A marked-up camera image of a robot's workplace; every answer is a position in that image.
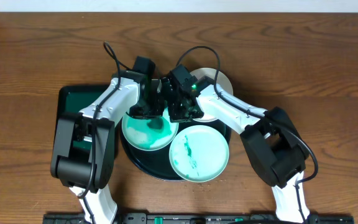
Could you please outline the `rectangular black tray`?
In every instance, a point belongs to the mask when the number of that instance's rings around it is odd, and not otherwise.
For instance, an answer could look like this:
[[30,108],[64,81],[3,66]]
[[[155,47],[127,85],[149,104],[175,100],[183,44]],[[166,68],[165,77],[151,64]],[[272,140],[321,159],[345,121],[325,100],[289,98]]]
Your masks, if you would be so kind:
[[[67,113],[77,113],[81,109],[86,108],[90,104],[92,104],[107,88],[108,84],[97,84],[97,85],[70,85],[64,86],[60,89],[58,94],[58,105],[57,105],[57,117],[56,117],[56,128],[58,119],[65,112]],[[118,155],[117,148],[117,138],[118,131],[117,128],[114,132],[114,149],[113,160]],[[90,141],[73,141],[72,146],[77,148],[81,152],[84,152],[85,155],[89,155],[91,150],[91,142]]]

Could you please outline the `green sponge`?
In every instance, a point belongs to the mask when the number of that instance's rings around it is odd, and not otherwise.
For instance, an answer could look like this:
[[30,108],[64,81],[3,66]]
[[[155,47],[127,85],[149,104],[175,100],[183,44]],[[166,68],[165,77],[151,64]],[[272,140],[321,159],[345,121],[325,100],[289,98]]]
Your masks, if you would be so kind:
[[156,132],[162,132],[164,129],[164,122],[162,117],[153,118],[147,122],[147,126]]

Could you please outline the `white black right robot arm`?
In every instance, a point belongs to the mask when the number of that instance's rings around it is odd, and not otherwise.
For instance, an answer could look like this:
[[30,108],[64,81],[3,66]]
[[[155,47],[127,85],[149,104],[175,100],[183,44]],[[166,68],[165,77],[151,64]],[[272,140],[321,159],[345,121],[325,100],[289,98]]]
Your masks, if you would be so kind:
[[255,173],[272,187],[279,220],[305,223],[310,215],[303,193],[307,158],[315,155],[302,140],[287,113],[258,108],[228,93],[210,77],[163,78],[161,94],[174,122],[210,115],[242,140]]

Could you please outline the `white plate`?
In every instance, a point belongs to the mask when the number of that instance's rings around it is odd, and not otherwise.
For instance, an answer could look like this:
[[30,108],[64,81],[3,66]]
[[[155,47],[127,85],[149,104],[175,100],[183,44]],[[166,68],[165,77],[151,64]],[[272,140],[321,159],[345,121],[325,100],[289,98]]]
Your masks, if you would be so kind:
[[[195,76],[197,79],[202,78],[203,76],[210,77],[214,79],[216,70],[214,68],[198,68],[190,72],[191,75]],[[218,73],[218,84],[228,93],[233,94],[232,83],[228,79],[228,77],[222,72]],[[208,123],[212,121],[216,121],[216,118],[204,113],[202,118],[195,119],[197,122]]]

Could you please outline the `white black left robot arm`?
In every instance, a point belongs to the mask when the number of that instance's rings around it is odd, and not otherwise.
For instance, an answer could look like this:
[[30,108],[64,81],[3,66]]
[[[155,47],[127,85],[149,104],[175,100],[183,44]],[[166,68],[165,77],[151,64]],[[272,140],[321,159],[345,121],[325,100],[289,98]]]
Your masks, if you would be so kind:
[[161,92],[160,80],[125,70],[88,106],[58,117],[50,173],[78,197],[86,223],[114,222],[117,203],[108,182],[116,125],[126,113],[141,119],[161,116]]

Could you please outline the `green stained plate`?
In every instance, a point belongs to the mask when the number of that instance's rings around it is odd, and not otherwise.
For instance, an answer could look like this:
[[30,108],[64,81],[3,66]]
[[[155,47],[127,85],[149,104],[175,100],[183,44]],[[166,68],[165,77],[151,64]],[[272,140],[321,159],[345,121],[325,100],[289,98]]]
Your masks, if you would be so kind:
[[168,158],[175,173],[190,182],[215,179],[229,161],[229,146],[216,129],[195,125],[180,131],[170,144]]
[[156,132],[147,126],[150,119],[134,119],[125,114],[122,118],[122,132],[131,146],[142,151],[156,151],[169,145],[177,135],[179,124],[170,121],[168,110],[165,108],[163,116],[164,129]]

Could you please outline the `green stained plate front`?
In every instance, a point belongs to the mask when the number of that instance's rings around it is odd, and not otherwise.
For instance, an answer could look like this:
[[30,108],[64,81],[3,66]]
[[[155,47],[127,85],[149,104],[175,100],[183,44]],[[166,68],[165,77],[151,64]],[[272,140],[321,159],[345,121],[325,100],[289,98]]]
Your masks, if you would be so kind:
[[170,144],[168,158],[175,173],[190,182],[215,179],[229,161],[229,146],[216,129],[195,125],[180,131]]

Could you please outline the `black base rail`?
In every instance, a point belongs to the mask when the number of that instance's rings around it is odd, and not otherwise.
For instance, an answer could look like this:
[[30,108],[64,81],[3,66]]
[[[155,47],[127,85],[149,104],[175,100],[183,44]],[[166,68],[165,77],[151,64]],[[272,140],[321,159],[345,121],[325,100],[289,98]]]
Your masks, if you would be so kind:
[[[87,223],[85,215],[79,214],[45,214],[43,224]],[[145,213],[125,213],[115,217],[114,224],[225,224],[225,223],[281,223],[271,214],[257,215],[148,215]],[[307,224],[354,224],[352,216],[321,216],[311,214]]]

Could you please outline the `round black tray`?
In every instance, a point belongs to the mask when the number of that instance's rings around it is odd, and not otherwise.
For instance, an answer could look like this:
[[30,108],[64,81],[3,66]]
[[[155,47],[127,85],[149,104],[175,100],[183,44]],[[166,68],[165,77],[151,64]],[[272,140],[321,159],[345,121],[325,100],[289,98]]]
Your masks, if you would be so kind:
[[[226,139],[230,140],[231,137],[231,128],[225,125],[221,121],[212,121],[208,123],[202,123],[197,121],[190,121],[188,123],[179,123],[179,129],[177,134],[185,128],[195,125],[205,125],[212,127],[218,130]],[[121,142],[122,146],[128,156],[128,158],[137,166],[140,170],[145,172],[148,175],[151,175],[155,178],[169,181],[181,181],[182,178],[178,176],[175,171],[172,169],[170,164],[168,153],[170,144],[165,146],[162,149],[156,151],[142,151],[140,149],[131,146],[129,142],[125,139],[122,132],[122,120],[121,120]]]

